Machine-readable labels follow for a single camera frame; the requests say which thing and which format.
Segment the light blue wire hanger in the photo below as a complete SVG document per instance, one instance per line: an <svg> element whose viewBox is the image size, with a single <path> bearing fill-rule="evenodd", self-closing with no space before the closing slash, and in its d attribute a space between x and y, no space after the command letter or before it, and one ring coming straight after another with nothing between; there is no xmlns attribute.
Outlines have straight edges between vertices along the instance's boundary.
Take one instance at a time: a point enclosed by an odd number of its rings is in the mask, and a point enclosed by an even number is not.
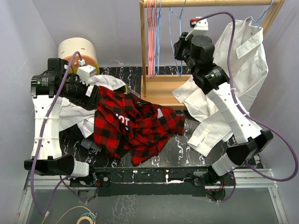
<svg viewBox="0 0 299 224"><path fill-rule="evenodd" d="M174 14L177 18L178 18L178 25L179 25L179 34L182 33L182 15L183 15L183 11L184 11L184 8L185 8L185 4L186 4L186 0L184 1L184 4L180 10L180 13L177 14L172 7L169 8L169 13L168 13L168 19L169 19L169 37L170 37L170 43L171 43L171 49L172 49L172 52L175 53L175 49L174 49L174 44L173 44L173 41L172 41L172 29L171 29L171 14ZM175 67L176 67L176 74L180 77L183 75L183 64L182 62L180 63L180 69L178 67L178 63L177 63L177 60L175 59Z"/></svg>

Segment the red black plaid shirt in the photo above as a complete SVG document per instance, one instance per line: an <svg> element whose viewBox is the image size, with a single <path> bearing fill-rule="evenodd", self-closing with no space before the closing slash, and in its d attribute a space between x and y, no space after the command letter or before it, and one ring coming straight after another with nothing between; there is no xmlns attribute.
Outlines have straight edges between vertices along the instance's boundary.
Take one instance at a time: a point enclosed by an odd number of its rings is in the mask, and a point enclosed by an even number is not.
<svg viewBox="0 0 299 224"><path fill-rule="evenodd" d="M99 87L94 142L113 158L131 152L133 166L158 155L172 134L183 135L185 117L175 110L144 101L132 93Z"/></svg>

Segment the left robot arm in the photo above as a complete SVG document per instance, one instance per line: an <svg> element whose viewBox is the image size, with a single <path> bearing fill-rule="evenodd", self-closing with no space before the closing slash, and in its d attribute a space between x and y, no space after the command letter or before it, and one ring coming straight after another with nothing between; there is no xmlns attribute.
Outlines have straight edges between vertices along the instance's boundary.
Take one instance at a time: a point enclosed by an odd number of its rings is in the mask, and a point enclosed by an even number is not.
<svg viewBox="0 0 299 224"><path fill-rule="evenodd" d="M31 159L24 161L26 170L38 175L66 175L80 177L86 186L96 182L96 174L88 163L63 156L59 143L59 114L63 98L80 109L96 107L98 87L89 85L96 74L92 65L81 65L76 72L66 75L71 66L61 58L48 59L48 69L31 79L31 96L35 108L35 137Z"/></svg>

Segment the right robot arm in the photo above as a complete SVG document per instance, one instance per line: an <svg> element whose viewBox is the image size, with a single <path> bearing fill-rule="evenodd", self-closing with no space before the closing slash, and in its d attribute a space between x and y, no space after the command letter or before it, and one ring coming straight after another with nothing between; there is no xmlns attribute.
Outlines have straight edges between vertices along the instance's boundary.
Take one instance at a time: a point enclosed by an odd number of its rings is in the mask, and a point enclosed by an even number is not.
<svg viewBox="0 0 299 224"><path fill-rule="evenodd" d="M214 49L210 37L187 32L183 32L174 44L175 59L186 63L196 86L217 106L237 142L205 174L211 184L219 185L227 173L264 150L273 134L241 112L241 102L231 94L232 82L224 69L213 62Z"/></svg>

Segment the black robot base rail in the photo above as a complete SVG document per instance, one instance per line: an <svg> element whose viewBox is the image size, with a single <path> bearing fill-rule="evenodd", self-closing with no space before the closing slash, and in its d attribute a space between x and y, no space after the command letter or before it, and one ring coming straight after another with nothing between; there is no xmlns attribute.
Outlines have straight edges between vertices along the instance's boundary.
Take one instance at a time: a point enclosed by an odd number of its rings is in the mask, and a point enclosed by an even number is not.
<svg viewBox="0 0 299 224"><path fill-rule="evenodd" d="M71 187L93 187L99 197L120 195L192 195L205 197L207 189L232 187L231 173L214 177L203 167L94 168L87 177L70 182Z"/></svg>

